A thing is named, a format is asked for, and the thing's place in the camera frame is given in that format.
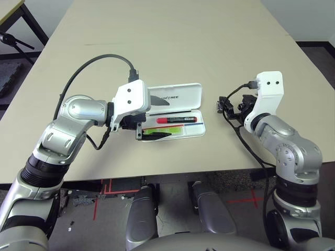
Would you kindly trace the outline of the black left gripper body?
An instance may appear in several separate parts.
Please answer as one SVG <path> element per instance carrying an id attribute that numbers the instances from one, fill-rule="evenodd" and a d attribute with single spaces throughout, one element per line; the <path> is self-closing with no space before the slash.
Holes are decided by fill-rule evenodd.
<path id="1" fill-rule="evenodd" d="M 124 130 L 136 130 L 137 127 L 141 126 L 143 122 L 146 122 L 145 113 L 138 115 L 127 115 L 121 120 L 119 125 Z"/>

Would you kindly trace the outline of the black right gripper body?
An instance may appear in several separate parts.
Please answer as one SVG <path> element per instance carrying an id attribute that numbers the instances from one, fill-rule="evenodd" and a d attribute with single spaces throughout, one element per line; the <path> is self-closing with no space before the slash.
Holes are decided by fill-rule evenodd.
<path id="1" fill-rule="evenodd" d="M 238 113 L 235 113 L 236 119 L 245 119 L 248 114 L 252 111 L 251 104 L 238 104 Z"/>

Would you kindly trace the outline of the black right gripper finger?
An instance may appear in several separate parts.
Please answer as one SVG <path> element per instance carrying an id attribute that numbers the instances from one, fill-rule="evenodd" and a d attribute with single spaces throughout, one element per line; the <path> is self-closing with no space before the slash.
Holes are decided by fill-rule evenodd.
<path id="1" fill-rule="evenodd" d="M 230 103 L 229 99 L 224 96 L 220 96 L 218 100 L 218 113 L 226 113 L 227 117 L 234 116 L 233 105 Z"/>
<path id="2" fill-rule="evenodd" d="M 242 107 L 243 108 L 253 108 L 257 98 L 253 95 L 242 95 Z"/>

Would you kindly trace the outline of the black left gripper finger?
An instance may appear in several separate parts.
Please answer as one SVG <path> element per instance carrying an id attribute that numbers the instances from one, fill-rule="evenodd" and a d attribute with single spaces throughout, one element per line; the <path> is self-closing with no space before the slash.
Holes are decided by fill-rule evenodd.
<path id="1" fill-rule="evenodd" d="M 157 141 L 171 135 L 172 135 L 171 133 L 166 132 L 147 133 L 146 130 L 142 127 L 141 122 L 136 124 L 136 140 L 138 141 Z"/>
<path id="2" fill-rule="evenodd" d="M 170 103 L 160 97 L 157 96 L 150 96 L 150 103 L 152 106 L 169 106 Z"/>

